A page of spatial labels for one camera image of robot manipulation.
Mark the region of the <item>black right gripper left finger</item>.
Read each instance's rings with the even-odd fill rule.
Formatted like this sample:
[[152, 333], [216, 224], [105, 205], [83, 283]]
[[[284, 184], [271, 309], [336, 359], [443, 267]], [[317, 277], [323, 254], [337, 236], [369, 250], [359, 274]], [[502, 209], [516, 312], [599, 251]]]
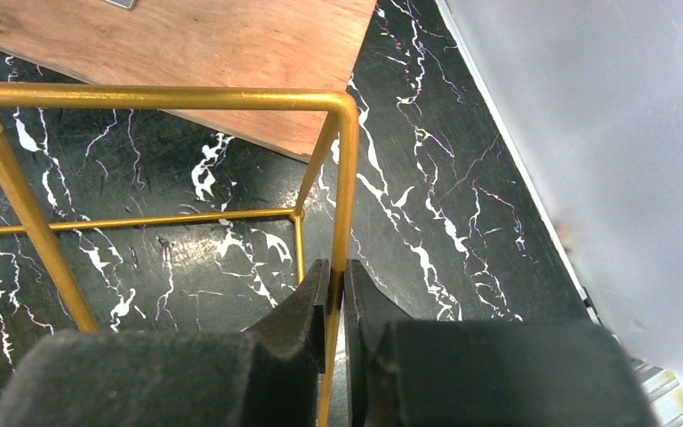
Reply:
[[0, 426], [312, 426], [328, 260], [241, 332], [62, 332], [19, 363]]

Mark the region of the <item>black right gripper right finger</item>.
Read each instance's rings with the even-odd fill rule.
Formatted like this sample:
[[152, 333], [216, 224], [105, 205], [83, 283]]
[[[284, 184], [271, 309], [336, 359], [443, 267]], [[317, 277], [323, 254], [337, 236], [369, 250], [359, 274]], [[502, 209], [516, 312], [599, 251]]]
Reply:
[[353, 426], [654, 426], [619, 342], [589, 320], [407, 314], [351, 260], [344, 273]]

